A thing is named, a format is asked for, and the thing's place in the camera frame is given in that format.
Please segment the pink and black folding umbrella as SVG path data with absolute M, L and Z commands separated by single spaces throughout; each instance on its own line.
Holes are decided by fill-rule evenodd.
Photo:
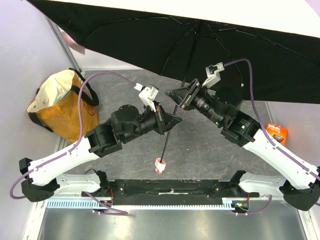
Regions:
M 320 40 L 296 33 L 79 2 L 31 4 L 84 48 L 183 81 L 231 63 L 214 91 L 243 100 L 318 104 Z

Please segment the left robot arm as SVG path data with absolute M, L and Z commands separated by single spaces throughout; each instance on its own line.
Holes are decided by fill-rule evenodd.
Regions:
M 97 170 L 91 174 L 68 174 L 81 164 L 98 160 L 122 150 L 127 144 L 149 132 L 164 135 L 182 119 L 168 113 L 158 103 L 155 109 L 144 107 L 143 113 L 133 105 L 123 105 L 110 118 L 87 132 L 80 140 L 39 160 L 23 158 L 20 172 L 23 195 L 30 202 L 40 202 L 53 196 L 104 197 L 111 188 L 107 174 Z

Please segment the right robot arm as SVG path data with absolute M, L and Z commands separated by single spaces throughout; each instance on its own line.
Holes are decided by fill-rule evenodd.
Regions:
M 185 111 L 197 110 L 221 128 L 231 143 L 257 155 L 276 169 L 279 176 L 254 175 L 237 171 L 232 180 L 246 193 L 283 198 L 292 207 L 308 211 L 320 198 L 320 169 L 294 155 L 272 138 L 258 121 L 240 110 L 242 99 L 231 89 L 214 95 L 197 79 L 165 94 Z

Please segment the orange razor box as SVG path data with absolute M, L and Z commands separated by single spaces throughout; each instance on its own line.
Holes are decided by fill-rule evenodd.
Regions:
M 286 145 L 286 140 L 288 136 L 288 130 L 280 125 L 276 125 L 273 123 L 268 122 L 265 125 L 266 131 L 281 145 Z

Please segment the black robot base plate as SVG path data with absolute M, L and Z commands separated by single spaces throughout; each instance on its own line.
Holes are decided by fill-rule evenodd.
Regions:
M 217 179 L 109 179 L 93 193 L 113 197 L 116 204 L 219 204 L 223 198 L 258 198 L 247 193 L 235 178 Z

